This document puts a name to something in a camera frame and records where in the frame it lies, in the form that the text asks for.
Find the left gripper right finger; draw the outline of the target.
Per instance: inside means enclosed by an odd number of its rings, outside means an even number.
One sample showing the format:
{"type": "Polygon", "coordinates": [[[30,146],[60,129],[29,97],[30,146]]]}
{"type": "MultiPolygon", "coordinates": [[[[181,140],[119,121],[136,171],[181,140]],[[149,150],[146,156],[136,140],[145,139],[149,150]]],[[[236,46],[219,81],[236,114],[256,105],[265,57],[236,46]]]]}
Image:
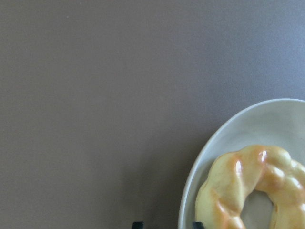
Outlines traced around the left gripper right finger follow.
{"type": "Polygon", "coordinates": [[[192,222],[193,229],[203,229],[203,223],[199,221],[192,222]]]}

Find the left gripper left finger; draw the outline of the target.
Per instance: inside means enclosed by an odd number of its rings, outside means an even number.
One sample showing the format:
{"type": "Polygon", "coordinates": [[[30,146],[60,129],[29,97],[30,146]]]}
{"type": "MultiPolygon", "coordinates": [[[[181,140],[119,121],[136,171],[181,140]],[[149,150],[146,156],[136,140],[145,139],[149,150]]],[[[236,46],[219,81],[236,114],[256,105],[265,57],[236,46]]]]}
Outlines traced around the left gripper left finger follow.
{"type": "Polygon", "coordinates": [[[133,222],[132,229],[144,229],[144,222],[143,221],[133,222]]]}

